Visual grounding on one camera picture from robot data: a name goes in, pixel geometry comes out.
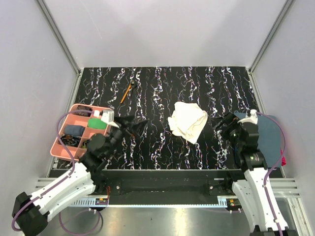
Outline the white cloth napkin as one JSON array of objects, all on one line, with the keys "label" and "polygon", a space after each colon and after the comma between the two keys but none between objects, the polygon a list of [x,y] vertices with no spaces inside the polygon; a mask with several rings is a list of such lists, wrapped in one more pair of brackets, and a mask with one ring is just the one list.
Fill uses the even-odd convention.
[{"label": "white cloth napkin", "polygon": [[207,123],[207,112],[202,110],[196,103],[176,102],[174,108],[171,117],[168,117],[172,134],[196,144]]}]

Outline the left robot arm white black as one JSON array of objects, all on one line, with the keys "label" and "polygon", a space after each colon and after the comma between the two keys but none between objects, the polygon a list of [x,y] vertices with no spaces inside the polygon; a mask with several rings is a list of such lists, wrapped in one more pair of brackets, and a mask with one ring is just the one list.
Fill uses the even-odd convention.
[{"label": "left robot arm white black", "polygon": [[26,236],[40,234],[62,210],[90,194],[109,192],[110,187],[102,170],[123,138],[140,138],[147,120],[136,121],[134,116],[114,117],[113,130],[108,134],[91,136],[86,152],[59,178],[32,194],[22,192],[14,203],[11,227]]}]

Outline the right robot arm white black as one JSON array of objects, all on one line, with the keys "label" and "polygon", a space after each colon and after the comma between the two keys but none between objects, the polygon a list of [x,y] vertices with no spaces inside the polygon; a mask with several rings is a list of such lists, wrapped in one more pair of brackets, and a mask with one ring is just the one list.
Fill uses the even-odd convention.
[{"label": "right robot arm white black", "polygon": [[230,174],[224,191],[236,195],[248,220],[252,236],[295,236],[289,228],[272,191],[265,157],[258,148],[259,128],[256,110],[239,118],[227,113],[214,130],[228,140],[234,149],[234,160],[241,175]]}]

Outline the green cloth in tray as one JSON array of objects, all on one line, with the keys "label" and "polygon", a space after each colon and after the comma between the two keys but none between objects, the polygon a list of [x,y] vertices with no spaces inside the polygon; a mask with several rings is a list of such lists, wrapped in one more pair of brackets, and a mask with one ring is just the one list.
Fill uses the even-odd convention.
[{"label": "green cloth in tray", "polygon": [[99,118],[91,118],[88,120],[87,127],[92,129],[105,130],[107,128],[107,123],[103,122]]}]

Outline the blue folded cloth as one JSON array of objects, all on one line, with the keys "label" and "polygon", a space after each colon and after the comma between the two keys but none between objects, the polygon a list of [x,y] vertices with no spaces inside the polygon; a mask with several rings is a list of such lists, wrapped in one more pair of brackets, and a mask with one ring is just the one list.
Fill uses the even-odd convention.
[{"label": "blue folded cloth", "polygon": [[258,148],[263,153],[268,168],[273,167],[281,156],[283,134],[274,116],[258,115]]}]

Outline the pink compartment tray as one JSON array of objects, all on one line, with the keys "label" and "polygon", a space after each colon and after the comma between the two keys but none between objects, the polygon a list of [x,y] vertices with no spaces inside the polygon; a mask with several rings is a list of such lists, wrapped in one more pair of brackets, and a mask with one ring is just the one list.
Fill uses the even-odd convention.
[{"label": "pink compartment tray", "polygon": [[111,126],[108,114],[110,108],[85,104],[74,104],[69,114],[58,124],[56,137],[50,154],[62,160],[79,160],[87,150],[87,144],[95,134],[108,135]]}]

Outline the dark patterned cloth in tray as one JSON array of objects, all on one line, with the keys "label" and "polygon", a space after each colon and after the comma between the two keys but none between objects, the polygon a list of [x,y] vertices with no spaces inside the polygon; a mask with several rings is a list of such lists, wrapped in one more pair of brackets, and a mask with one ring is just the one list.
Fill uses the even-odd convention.
[{"label": "dark patterned cloth in tray", "polygon": [[77,108],[75,109],[75,115],[77,116],[83,116],[83,117],[90,117],[92,114],[93,109],[88,106],[84,105],[78,105]]}]

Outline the grey blue cloth in tray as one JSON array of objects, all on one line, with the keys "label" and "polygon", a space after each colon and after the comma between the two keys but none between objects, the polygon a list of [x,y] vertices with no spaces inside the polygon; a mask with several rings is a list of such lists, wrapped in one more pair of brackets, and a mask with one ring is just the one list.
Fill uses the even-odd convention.
[{"label": "grey blue cloth in tray", "polygon": [[82,137],[84,131],[85,131],[85,127],[80,126],[80,125],[69,124],[64,128],[65,135],[71,135],[75,137]]}]

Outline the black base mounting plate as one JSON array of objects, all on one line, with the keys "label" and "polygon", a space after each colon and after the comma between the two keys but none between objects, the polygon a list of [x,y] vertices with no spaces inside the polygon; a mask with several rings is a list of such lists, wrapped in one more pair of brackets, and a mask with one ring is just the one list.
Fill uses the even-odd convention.
[{"label": "black base mounting plate", "polygon": [[111,207],[206,206],[218,196],[232,195],[240,170],[104,170]]}]

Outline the magenta cloth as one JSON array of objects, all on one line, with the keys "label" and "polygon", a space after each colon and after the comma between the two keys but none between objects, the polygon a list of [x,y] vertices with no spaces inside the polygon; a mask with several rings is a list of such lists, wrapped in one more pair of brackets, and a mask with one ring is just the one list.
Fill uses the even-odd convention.
[{"label": "magenta cloth", "polygon": [[284,155],[284,151],[282,149],[281,149],[281,155],[282,155],[281,166],[285,166],[286,165],[286,158],[285,158],[285,155]]}]

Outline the orange handled utensil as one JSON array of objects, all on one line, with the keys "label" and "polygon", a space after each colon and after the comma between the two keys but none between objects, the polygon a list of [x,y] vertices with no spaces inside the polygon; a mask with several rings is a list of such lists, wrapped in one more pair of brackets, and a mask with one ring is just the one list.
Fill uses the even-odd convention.
[{"label": "orange handled utensil", "polygon": [[125,91],[125,93],[124,93],[124,95],[123,95],[123,97],[122,97],[122,99],[120,101],[120,104],[123,104],[123,102],[126,99],[126,97],[127,97],[127,95],[128,95],[130,90],[131,90],[131,84],[129,84],[129,86],[127,87],[127,89],[126,89],[126,91]]}]

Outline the black handled utensil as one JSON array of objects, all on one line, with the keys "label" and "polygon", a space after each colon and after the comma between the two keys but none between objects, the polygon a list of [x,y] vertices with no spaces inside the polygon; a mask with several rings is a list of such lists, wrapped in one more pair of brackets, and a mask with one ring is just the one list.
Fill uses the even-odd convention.
[{"label": "black handled utensil", "polygon": [[127,88],[126,95],[131,95],[133,90],[137,87],[137,82],[135,80],[132,80]]}]

